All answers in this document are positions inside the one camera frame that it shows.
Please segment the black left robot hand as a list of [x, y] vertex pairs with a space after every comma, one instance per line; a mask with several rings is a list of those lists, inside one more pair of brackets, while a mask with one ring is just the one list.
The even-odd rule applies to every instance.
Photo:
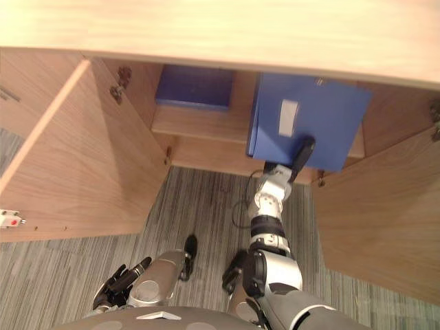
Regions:
[[148, 256], [131, 269], [122, 264], [97, 291], [93, 299], [93, 309], [126, 305], [134, 282], [143, 275], [151, 261], [152, 258]]

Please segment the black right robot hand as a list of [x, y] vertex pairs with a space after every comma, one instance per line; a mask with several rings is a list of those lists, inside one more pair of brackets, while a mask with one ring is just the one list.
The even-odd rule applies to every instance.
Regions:
[[294, 155], [293, 161], [288, 164], [266, 161], [263, 168], [264, 175], [275, 175], [276, 173], [290, 173], [289, 183], [293, 183], [300, 171], [311, 157], [316, 145], [314, 137], [306, 136], [302, 139], [300, 148]]

